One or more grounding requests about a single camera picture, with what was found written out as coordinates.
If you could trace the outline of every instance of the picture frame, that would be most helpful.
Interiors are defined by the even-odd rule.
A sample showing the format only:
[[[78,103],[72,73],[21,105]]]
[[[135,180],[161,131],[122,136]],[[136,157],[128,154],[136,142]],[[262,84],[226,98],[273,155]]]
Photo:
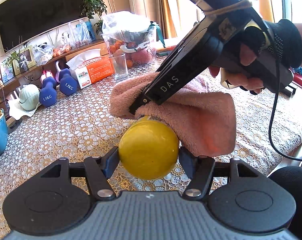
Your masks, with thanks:
[[[3,83],[14,77],[13,66],[8,64],[8,59],[5,59],[0,63],[0,70]]]
[[[27,48],[22,49],[19,56],[20,55],[25,56],[25,60],[27,61],[27,66],[29,69],[36,65],[36,61],[34,59],[34,54],[33,54],[33,46],[28,46]],[[15,76],[21,73],[20,63],[17,62],[16,60],[13,61],[13,69],[14,69]]]

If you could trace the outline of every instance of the plastic bag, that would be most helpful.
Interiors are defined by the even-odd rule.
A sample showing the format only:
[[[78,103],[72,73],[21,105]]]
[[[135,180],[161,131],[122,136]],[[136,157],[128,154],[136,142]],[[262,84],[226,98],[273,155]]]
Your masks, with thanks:
[[[61,39],[56,43],[55,48],[53,49],[53,57],[57,57],[64,52],[69,52],[71,49],[70,43],[67,41],[65,36],[62,36]]]
[[[33,52],[36,66],[45,65],[50,59],[53,58],[53,46],[45,43],[34,47]]]
[[[141,43],[149,25],[148,18],[121,11],[103,16],[102,32],[115,40]]]
[[[86,23],[82,20],[79,22],[78,27],[75,28],[72,28],[69,23],[70,45],[72,48],[79,48],[92,42]]]

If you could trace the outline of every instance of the sticker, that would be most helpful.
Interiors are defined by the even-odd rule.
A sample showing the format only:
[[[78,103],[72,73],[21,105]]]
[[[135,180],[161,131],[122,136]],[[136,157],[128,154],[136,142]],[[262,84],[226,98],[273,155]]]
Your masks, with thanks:
[[[235,33],[236,28],[230,23],[228,18],[225,18],[219,25],[219,35],[222,39],[229,40],[233,33]]]

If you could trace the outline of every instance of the white cloth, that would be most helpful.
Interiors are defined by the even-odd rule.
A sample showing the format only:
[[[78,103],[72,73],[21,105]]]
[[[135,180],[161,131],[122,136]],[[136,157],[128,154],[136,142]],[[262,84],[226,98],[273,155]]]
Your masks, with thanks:
[[[9,116],[15,118],[15,120],[21,119],[22,116],[27,115],[28,117],[32,117],[35,113],[36,109],[41,105],[38,103],[36,108],[32,111],[25,110],[21,104],[19,103],[19,99],[9,100]]]

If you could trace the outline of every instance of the glass cup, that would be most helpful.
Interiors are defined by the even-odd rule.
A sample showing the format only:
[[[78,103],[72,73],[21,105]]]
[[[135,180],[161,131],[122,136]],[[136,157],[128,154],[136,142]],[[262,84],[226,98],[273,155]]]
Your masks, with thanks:
[[[127,73],[127,66],[125,60],[125,53],[124,52],[114,53],[109,56],[109,59],[113,67],[114,78],[116,80],[127,79],[128,73]]]

